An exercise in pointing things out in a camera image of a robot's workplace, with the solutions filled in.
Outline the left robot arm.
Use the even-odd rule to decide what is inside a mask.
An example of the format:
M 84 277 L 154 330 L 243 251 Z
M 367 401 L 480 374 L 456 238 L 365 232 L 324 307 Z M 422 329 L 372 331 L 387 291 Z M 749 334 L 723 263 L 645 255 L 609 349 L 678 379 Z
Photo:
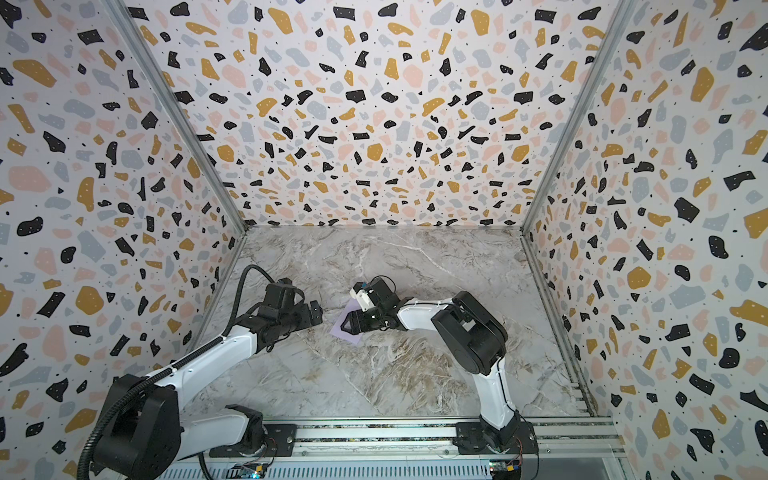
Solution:
M 210 383 L 292 333 L 321 324 L 316 300 L 288 278 L 271 281 L 262 301 L 244 313 L 233 310 L 224 331 L 181 359 L 145 376 L 125 374 L 111 385 L 76 476 L 94 467 L 129 479 L 156 479 L 178 460 L 214 449 L 237 455 L 272 447 L 261 412 L 228 404 L 220 412 L 182 420 L 186 405 Z

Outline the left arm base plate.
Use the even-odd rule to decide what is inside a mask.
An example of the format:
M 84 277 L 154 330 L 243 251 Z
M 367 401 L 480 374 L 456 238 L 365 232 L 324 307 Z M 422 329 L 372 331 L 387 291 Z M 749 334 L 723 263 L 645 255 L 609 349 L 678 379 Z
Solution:
M 290 457 L 297 436 L 297 425 L 268 423 L 246 431 L 244 438 L 234 445 L 220 446 L 209 452 L 211 458 L 237 460 L 270 460 Z

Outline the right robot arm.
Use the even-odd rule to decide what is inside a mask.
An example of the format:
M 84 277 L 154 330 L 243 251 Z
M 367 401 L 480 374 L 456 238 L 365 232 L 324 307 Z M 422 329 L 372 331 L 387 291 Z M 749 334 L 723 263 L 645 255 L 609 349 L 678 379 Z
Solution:
M 480 422 L 500 438 L 512 435 L 520 414 L 511 400 L 505 371 L 508 334 L 503 325 L 469 292 L 450 299 L 401 298 L 382 276 L 357 282 L 350 296 L 358 309 L 341 330 L 350 335 L 370 331 L 434 331 L 474 381 L 480 400 Z

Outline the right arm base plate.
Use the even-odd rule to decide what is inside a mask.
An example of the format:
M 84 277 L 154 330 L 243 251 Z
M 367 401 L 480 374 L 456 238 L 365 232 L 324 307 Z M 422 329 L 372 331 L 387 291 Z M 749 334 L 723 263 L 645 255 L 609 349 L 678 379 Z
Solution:
M 482 421 L 455 425 L 453 444 L 461 455 L 518 455 L 539 452 L 537 436 L 530 422 L 513 420 L 501 430 Z

